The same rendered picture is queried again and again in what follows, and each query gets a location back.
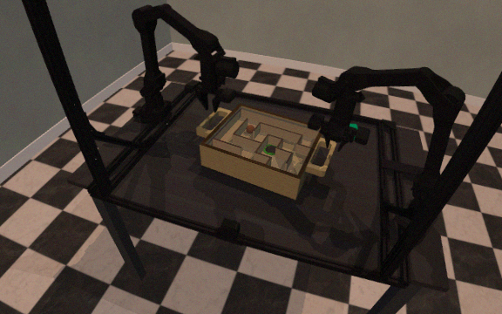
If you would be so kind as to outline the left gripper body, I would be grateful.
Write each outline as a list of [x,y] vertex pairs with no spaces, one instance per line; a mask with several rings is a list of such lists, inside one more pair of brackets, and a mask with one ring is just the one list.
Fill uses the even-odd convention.
[[204,92],[211,93],[216,95],[215,98],[219,99],[221,102],[230,103],[233,99],[236,98],[236,90],[226,88],[224,90],[218,90],[218,74],[213,76],[199,76],[199,80],[191,80],[185,85],[185,92],[192,93],[193,89],[195,90],[195,94],[202,95]]

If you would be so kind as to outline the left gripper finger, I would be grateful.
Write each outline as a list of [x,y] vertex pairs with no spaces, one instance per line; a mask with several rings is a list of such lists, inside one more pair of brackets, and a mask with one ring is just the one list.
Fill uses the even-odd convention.
[[194,94],[195,97],[200,101],[200,103],[204,106],[206,110],[208,110],[208,93],[204,92],[202,95]]
[[212,99],[212,102],[213,102],[214,112],[216,113],[216,112],[217,112],[217,110],[218,110],[219,104],[220,104],[220,100],[219,100],[219,99],[216,99],[216,98],[213,98],[213,99]]

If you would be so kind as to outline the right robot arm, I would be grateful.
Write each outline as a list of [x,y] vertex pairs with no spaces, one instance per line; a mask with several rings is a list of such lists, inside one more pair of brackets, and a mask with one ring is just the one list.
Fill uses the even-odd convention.
[[[465,93],[428,67],[372,70],[353,66],[341,73],[337,81],[319,77],[312,89],[312,96],[327,103],[336,100],[335,109],[339,113],[349,114],[354,112],[356,102],[361,103],[365,99],[360,90],[374,86],[415,86],[433,106],[434,130],[429,152],[424,169],[419,169],[411,188],[414,199],[408,207],[415,208],[441,175],[440,168],[451,128],[465,102]],[[337,115],[332,115],[325,137],[339,143],[349,140],[351,132],[347,119],[340,120]]]

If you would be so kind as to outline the wooden maze box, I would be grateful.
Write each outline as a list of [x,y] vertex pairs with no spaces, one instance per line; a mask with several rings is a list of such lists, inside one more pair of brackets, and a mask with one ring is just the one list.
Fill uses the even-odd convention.
[[[207,130],[218,116],[225,118]],[[243,104],[233,111],[218,108],[196,128],[205,138],[200,143],[201,165],[296,200],[306,173],[323,177],[335,151],[331,140],[323,167],[311,164],[320,147],[326,148],[319,130]]]

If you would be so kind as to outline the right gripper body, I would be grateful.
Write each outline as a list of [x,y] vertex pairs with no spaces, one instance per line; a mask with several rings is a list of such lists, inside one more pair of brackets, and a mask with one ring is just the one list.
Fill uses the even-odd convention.
[[[349,124],[350,124],[353,113],[349,113],[349,114],[339,113],[334,108],[333,116],[334,115],[337,115],[337,118],[340,120],[343,120],[344,118],[347,119],[347,121],[349,121]],[[327,129],[328,129],[328,123],[329,123],[328,121],[324,120],[323,115],[313,113],[309,119],[308,128],[317,131],[320,129],[320,126],[322,126],[321,132],[326,133]],[[370,136],[369,128],[358,126],[358,128],[356,130],[356,128],[349,126],[349,129],[352,130],[352,133],[349,137],[351,140],[353,140],[353,138],[354,138],[354,141],[358,144],[361,144],[361,145],[367,144],[369,136]]]

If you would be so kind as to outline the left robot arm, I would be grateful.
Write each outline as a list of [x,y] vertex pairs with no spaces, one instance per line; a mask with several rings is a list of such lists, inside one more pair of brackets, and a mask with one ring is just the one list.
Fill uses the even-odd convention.
[[[154,9],[155,7],[157,9]],[[163,86],[166,84],[166,74],[159,69],[154,36],[157,19],[159,18],[187,38],[192,47],[200,54],[197,54],[194,59],[200,61],[200,73],[202,75],[213,76],[218,74],[218,87],[225,85],[226,77],[236,79],[240,70],[239,63],[234,57],[224,56],[226,53],[214,34],[197,28],[167,3],[162,4],[160,7],[146,5],[134,10],[132,13],[134,26],[140,33],[146,66],[144,87],[139,91],[140,95],[145,97],[145,109],[158,111],[165,104],[160,91],[163,90]],[[212,55],[211,53],[214,51],[216,53]],[[151,94],[153,95],[151,96]]]

